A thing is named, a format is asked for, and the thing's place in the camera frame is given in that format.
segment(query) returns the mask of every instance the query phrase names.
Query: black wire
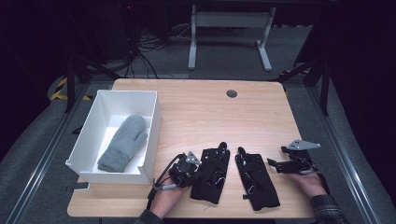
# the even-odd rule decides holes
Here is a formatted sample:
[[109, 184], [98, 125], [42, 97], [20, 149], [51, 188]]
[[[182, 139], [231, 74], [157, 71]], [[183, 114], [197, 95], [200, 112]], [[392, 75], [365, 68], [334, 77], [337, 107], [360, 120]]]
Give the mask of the black wire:
[[131, 64], [130, 64], [130, 66], [131, 66], [132, 77], [134, 78], [134, 70], [132, 69], [132, 65]]
[[140, 57], [140, 56], [139, 56], [139, 59], [142, 60], [143, 64], [145, 65], [146, 70], [147, 70], [147, 74], [148, 74], [148, 78], [149, 78], [149, 68], [148, 68], [148, 66], [146, 65], [145, 60], [144, 60], [142, 57]]
[[293, 157], [293, 158], [296, 158], [296, 159], [298, 159], [298, 160], [300, 160], [300, 161], [302, 161], [302, 162], [305, 162], [306, 164], [309, 165], [309, 169], [310, 169], [310, 170], [311, 170], [311, 168], [315, 168], [315, 169], [317, 169], [316, 172], [320, 172], [320, 170], [319, 170], [319, 168], [317, 167], [317, 165], [314, 164], [313, 162], [312, 162], [312, 163], [309, 163], [307, 160], [305, 160], [305, 159], [303, 159], [303, 158], [301, 158], [301, 157], [295, 156], [295, 155], [291, 155], [291, 154], [289, 154], [289, 157]]
[[[161, 50], [161, 49], [164, 49], [164, 48], [168, 47], [169, 45], [171, 45], [173, 43], [179, 42], [180, 40], [186, 38], [185, 36], [188, 34], [188, 32], [186, 32], [186, 31], [188, 31], [190, 29], [191, 29], [191, 27], [183, 30], [181, 33], [178, 33], [175, 37], [169, 37], [166, 41], [162, 40], [159, 37], [158, 38], [151, 38], [151, 39], [146, 37], [146, 40], [141, 40], [140, 41], [139, 46], [142, 49], [149, 49], [149, 50], [145, 50], [145, 51], [142, 51], [142, 52], [150, 52], [150, 51], [152, 51], [154, 49]], [[148, 44], [151, 41], [153, 42], [153, 46], [152, 47], [143, 46], [145, 44]]]
[[[114, 66], [114, 67], [111, 67], [111, 68], [107, 68], [107, 70], [112, 71], [112, 72], [120, 71], [121, 69], [125, 68], [125, 67], [128, 66], [130, 63], [132, 63], [132, 61], [133, 61], [133, 59], [127, 58], [127, 62], [125, 62], [125, 63], [123, 63], [123, 64], [121, 64], [121, 65], [118, 65], [118, 66]], [[102, 74], [100, 71], [98, 71], [98, 70], [96, 70], [96, 69], [95, 69], [95, 70], [89, 69], [89, 70], [90, 70], [90, 72], [91, 72], [92, 74]]]
[[140, 25], [138, 24], [137, 12], [131, 3], [119, 4], [120, 14], [125, 23], [125, 34], [129, 45], [130, 61], [140, 53], [137, 46], [140, 38]]
[[128, 71], [129, 71], [129, 64], [128, 64], [128, 66], [126, 67], [126, 72], [125, 72], [125, 74], [124, 74], [124, 77], [126, 77], [126, 75], [128, 74]]
[[[170, 178], [175, 177], [175, 176], [176, 176], [176, 175], [172, 175], [172, 176], [166, 177], [163, 181], [161, 181], [160, 185], [162, 185], [163, 182], [165, 182], [165, 180], [170, 179]], [[179, 181], [178, 181], [178, 183], [175, 183], [175, 184], [176, 184], [176, 186], [179, 186], [179, 185], [181, 184], [181, 179], [180, 179], [179, 177], [178, 177], [177, 179], [178, 179]]]
[[163, 179], [163, 176], [165, 175], [165, 173], [169, 170], [169, 168], [171, 167], [171, 165], [173, 165], [173, 163], [179, 159], [180, 157], [182, 157], [183, 154], [178, 154], [177, 156], [175, 156], [170, 162], [169, 164], [166, 166], [166, 168], [163, 170], [163, 173], [160, 175], [160, 177], [158, 177], [156, 185], [160, 185], [160, 181], [161, 179]]
[[85, 39], [84, 35], [83, 35], [82, 32], [79, 30], [79, 28], [78, 28], [78, 26], [77, 26], [77, 23], [76, 23], [76, 21], [74, 20], [73, 15], [72, 15], [72, 13], [70, 12], [70, 10], [69, 10], [69, 8], [67, 7], [66, 4], [64, 4], [64, 8], [66, 9], [67, 15], [69, 16], [70, 20], [73, 22], [73, 25], [75, 26], [75, 28], [76, 28], [78, 34], [81, 36], [82, 40], [84, 41], [84, 43], [85, 43], [85, 45], [86, 45], [88, 51], [90, 52], [90, 54], [92, 55], [92, 57], [93, 57], [98, 63], [100, 63], [100, 61], [96, 58], [96, 55], [93, 53], [93, 51], [92, 51], [90, 45], [88, 44], [87, 39]]
[[143, 62], [144, 61], [146, 61], [148, 64], [149, 64], [149, 66], [151, 67], [151, 70], [152, 70], [152, 72], [154, 73], [154, 76], [157, 78], [157, 79], [159, 79], [158, 78], [158, 76], [157, 76], [157, 73], [155, 72], [155, 70], [154, 70], [154, 68], [152, 67], [152, 64], [149, 62], [149, 60], [143, 55], [143, 54], [139, 54], [144, 60], [143, 60]]

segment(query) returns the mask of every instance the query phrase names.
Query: gray floor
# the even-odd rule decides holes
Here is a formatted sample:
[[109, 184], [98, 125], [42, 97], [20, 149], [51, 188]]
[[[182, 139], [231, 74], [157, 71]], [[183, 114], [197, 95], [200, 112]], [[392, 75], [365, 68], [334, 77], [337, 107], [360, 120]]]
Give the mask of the gray floor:
[[[255, 47], [256, 36], [260, 36], [261, 31], [250, 29], [239, 35], [225, 30], [201, 32], [194, 71], [187, 69], [190, 48], [188, 39], [180, 39], [164, 49], [153, 50], [144, 55], [152, 63], [160, 78], [265, 81], [278, 77], [283, 70], [293, 68], [294, 60], [309, 30], [310, 27], [282, 27], [271, 30], [266, 49], [273, 66], [272, 72], [264, 72], [259, 52]], [[150, 75], [147, 75], [148, 69], [140, 59], [133, 61], [132, 68], [136, 78], [154, 78], [151, 71]], [[324, 119], [317, 110], [316, 95], [319, 85], [313, 90], [308, 89], [302, 84], [303, 77], [294, 77], [284, 83], [284, 87], [288, 92], [290, 107], [302, 138], [322, 145], [321, 149], [312, 150], [311, 156], [322, 166], [332, 195], [351, 223], [369, 223], [356, 201], [356, 195], [350, 189], [350, 183], [346, 181], [346, 174], [339, 164], [334, 143], [323, 120], [331, 123], [338, 143], [353, 164], [363, 190], [368, 195], [368, 202], [377, 216], [376, 222], [394, 223], [395, 209], [362, 155], [336, 91], [331, 86], [328, 106], [330, 116]], [[59, 77], [54, 78], [49, 96], [53, 94], [59, 80]], [[94, 96], [97, 90], [110, 89], [111, 83], [112, 81], [104, 76], [95, 76], [90, 85], [78, 85], [78, 88], [80, 94]], [[6, 223], [9, 217], [9, 223], [99, 222], [98, 218], [67, 215], [71, 194], [65, 192], [66, 188], [73, 186], [78, 179], [78, 175], [64, 165], [78, 138], [72, 132], [83, 124], [91, 105], [92, 101], [78, 101], [75, 109], [65, 114], [65, 101], [51, 101], [50, 106], [14, 144], [0, 164], [0, 223]], [[60, 130], [62, 124], [65, 124], [64, 129]], [[28, 184], [36, 188], [26, 188]], [[131, 223], [132, 219], [104, 217], [102, 221]], [[277, 219], [276, 223], [309, 223], [310, 221], [312, 220]]]

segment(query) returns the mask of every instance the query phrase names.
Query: black cable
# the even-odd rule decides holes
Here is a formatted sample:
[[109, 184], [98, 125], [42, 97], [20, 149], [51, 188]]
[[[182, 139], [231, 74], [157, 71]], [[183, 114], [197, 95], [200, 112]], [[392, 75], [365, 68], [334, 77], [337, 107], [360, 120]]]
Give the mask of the black cable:
[[132, 73], [132, 77], [134, 78], [134, 70], [132, 69], [132, 66], [131, 66], [131, 73]]
[[[160, 183], [159, 185], [162, 185], [163, 182], [165, 182], [165, 180], [170, 179], [170, 178], [173, 178], [173, 177], [175, 177], [175, 176], [176, 176], [176, 175], [169, 175], [169, 176], [166, 177], [163, 181], [161, 181], [161, 183]], [[177, 179], [179, 180], [179, 182], [178, 182], [178, 183], [175, 183], [175, 184], [176, 184], [176, 186], [179, 186], [179, 185], [181, 184], [181, 179], [180, 179], [180, 177], [178, 177]]]
[[121, 77], [121, 76], [119, 76], [118, 74], [109, 71], [107, 68], [105, 68], [105, 67], [103, 67], [103, 66], [101, 66], [101, 65], [99, 65], [99, 64], [96, 64], [96, 63], [91, 62], [91, 60], [88, 59], [88, 58], [84, 58], [84, 57], [82, 57], [82, 56], [80, 56], [80, 55], [77, 55], [77, 57], [78, 57], [82, 62], [84, 62], [85, 64], [90, 64], [92, 67], [94, 67], [95, 69], [97, 69], [97, 70], [100, 71], [101, 73], [108, 75], [109, 77], [112, 77], [112, 78], [114, 78], [114, 79], [118, 79], [118, 78]]
[[124, 77], [126, 77], [126, 75], [128, 74], [128, 71], [129, 71], [129, 64], [128, 64], [128, 66], [126, 67], [126, 71], [125, 71]]
[[140, 56], [139, 56], [139, 59], [142, 60], [143, 64], [145, 65], [146, 70], [147, 70], [147, 74], [148, 74], [148, 78], [149, 78], [149, 68], [148, 68], [148, 66], [146, 65], [145, 60], [144, 60], [142, 57], [140, 57]]
[[120, 14], [125, 23], [125, 33], [130, 48], [130, 55], [132, 57], [138, 55], [140, 50], [138, 48], [138, 40], [140, 39], [140, 26], [137, 18], [137, 11], [131, 3], [119, 4]]
[[81, 36], [82, 40], [84, 41], [84, 43], [85, 43], [85, 45], [86, 45], [88, 51], [90, 52], [90, 54], [92, 55], [92, 57], [93, 57], [98, 63], [100, 63], [100, 61], [96, 58], [96, 55], [93, 53], [93, 51], [92, 51], [90, 45], [88, 44], [87, 39], [84, 37], [84, 35], [82, 34], [82, 32], [79, 30], [79, 28], [78, 28], [78, 26], [77, 26], [77, 23], [76, 23], [76, 21], [74, 20], [73, 15], [72, 15], [72, 13], [70, 12], [70, 10], [69, 10], [69, 8], [67, 7], [66, 4], [64, 4], [64, 8], [66, 9], [67, 15], [69, 16], [70, 20], [73, 22], [73, 25], [75, 26], [75, 28], [76, 28], [78, 34]]
[[[140, 40], [139, 47], [142, 48], [142, 49], [148, 49], [148, 50], [145, 50], [145, 51], [142, 51], [142, 52], [150, 52], [150, 51], [152, 51], [154, 49], [156, 49], [156, 50], [164, 49], [167, 46], [169, 46], [169, 45], [171, 45], [173, 43], [176, 43], [176, 42], [180, 41], [183, 38], [186, 38], [185, 37], [186, 34], [187, 34], [186, 31], [190, 30], [190, 28], [191, 27], [189, 26], [188, 28], [186, 28], [182, 32], [180, 32], [179, 34], [177, 34], [175, 36], [170, 36], [167, 41], [164, 41], [161, 38], [151, 38], [151, 39], [149, 39], [149, 37], [146, 37], [145, 40]], [[153, 46], [152, 47], [143, 46], [143, 45], [146, 45], [146, 44], [149, 44], [149, 43], [152, 43]]]
[[155, 76], [157, 79], [159, 79], [158, 76], [157, 76], [157, 73], [155, 72], [155, 70], [154, 70], [154, 68], [152, 67], [152, 64], [149, 62], [149, 60], [148, 60], [143, 54], [140, 53], [139, 55], [144, 59], [144, 61], [148, 62], [149, 66], [151, 67], [152, 72], [154, 73], [154, 76]]
[[147, 209], [149, 210], [152, 204], [152, 201], [154, 200], [155, 194], [157, 193], [157, 190], [154, 189], [154, 186], [158, 187], [161, 185], [161, 180], [163, 179], [163, 176], [166, 174], [166, 172], [168, 172], [169, 168], [171, 167], [171, 165], [173, 165], [173, 163], [177, 160], [180, 159], [184, 156], [184, 154], [178, 154], [177, 156], [175, 156], [170, 162], [169, 164], [166, 166], [166, 168], [163, 170], [163, 173], [160, 175], [160, 177], [158, 177], [157, 181], [154, 183], [155, 179], [153, 180], [153, 188], [151, 188], [151, 191], [148, 194], [148, 205], [147, 205]]
[[[126, 63], [107, 68], [107, 70], [112, 71], [112, 72], [117, 72], [117, 71], [120, 71], [121, 69], [125, 68], [126, 66], [128, 66], [131, 63], [132, 63], [132, 60], [128, 59], [128, 61]], [[96, 70], [96, 69], [88, 69], [88, 70], [94, 75], [103, 74], [102, 72], [100, 72], [99, 70]]]
[[295, 155], [291, 155], [291, 154], [288, 154], [288, 155], [289, 155], [289, 157], [293, 157], [293, 158], [298, 159], [298, 160], [300, 160], [302, 162], [305, 162], [306, 164], [309, 165], [309, 169], [312, 170], [312, 171], [314, 171], [313, 168], [315, 168], [316, 169], [316, 171], [314, 171], [315, 173], [321, 173], [321, 171], [319, 170], [318, 166], [316, 164], [314, 164], [313, 162], [309, 163], [307, 160], [305, 160], [305, 159], [303, 159], [301, 157], [298, 157], [298, 156], [295, 156]]

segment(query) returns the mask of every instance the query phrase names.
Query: human hand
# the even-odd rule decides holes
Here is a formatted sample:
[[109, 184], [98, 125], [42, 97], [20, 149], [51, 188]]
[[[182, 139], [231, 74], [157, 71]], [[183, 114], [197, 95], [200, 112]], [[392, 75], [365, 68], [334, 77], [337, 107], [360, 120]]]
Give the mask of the human hand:
[[286, 174], [291, 179], [296, 181], [303, 191], [312, 198], [317, 195], [327, 194], [323, 188], [320, 177], [317, 174], [299, 175], [299, 174]]
[[[168, 178], [169, 174], [163, 176], [163, 184], [170, 185], [173, 184], [171, 178]], [[159, 218], [164, 218], [178, 203], [183, 193], [189, 190], [190, 187], [180, 188], [175, 187], [174, 189], [160, 190], [155, 194], [154, 201], [152, 203], [150, 212], [155, 214]]]

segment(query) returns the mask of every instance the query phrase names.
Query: metal frame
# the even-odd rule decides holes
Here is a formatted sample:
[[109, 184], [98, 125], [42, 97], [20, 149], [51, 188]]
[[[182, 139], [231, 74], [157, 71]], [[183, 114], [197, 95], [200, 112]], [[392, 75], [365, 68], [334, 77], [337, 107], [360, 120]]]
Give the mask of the metal frame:
[[6, 223], [20, 223], [23, 215], [25, 214], [27, 208], [29, 207], [30, 202], [33, 200], [35, 193], [40, 187], [41, 181], [44, 179], [44, 176], [48, 169], [50, 168], [50, 164], [58, 151], [59, 145], [61, 144], [61, 140], [64, 137], [64, 132], [70, 119], [75, 114], [79, 103], [84, 97], [89, 84], [82, 83], [77, 92], [77, 101], [71, 105], [70, 110], [64, 113], [55, 134], [52, 136], [49, 145], [47, 146], [46, 151], [44, 152], [41, 160], [38, 162], [38, 165], [33, 170], [30, 175], [29, 181], [26, 184], [25, 189], [23, 190], [20, 198], [9, 214]]
[[189, 70], [195, 69], [196, 53], [197, 53], [197, 26], [204, 27], [249, 27], [263, 28], [261, 40], [257, 40], [257, 48], [262, 57], [264, 70], [269, 72], [272, 70], [270, 60], [265, 50], [265, 43], [271, 30], [274, 20], [276, 8], [272, 7], [269, 12], [207, 12], [197, 11], [196, 5], [192, 6], [191, 12], [191, 46], [189, 56]]
[[373, 204], [368, 197], [368, 194], [361, 183], [361, 180], [355, 170], [355, 167], [352, 164], [349, 156], [347, 155], [347, 151], [344, 146], [339, 142], [339, 137], [332, 126], [332, 122], [330, 118], [324, 115], [321, 111], [321, 102], [318, 97], [318, 93], [315, 88], [306, 88], [309, 94], [310, 99], [314, 102], [315, 109], [317, 114], [320, 116], [320, 120], [323, 126], [326, 128], [328, 135], [330, 136], [332, 142], [332, 149], [335, 158], [340, 165], [341, 171], [344, 174], [346, 182], [349, 186], [350, 191], [352, 192], [353, 197], [355, 198], [355, 202], [361, 210], [362, 217], [365, 223], [382, 223], [378, 214], [376, 213]]

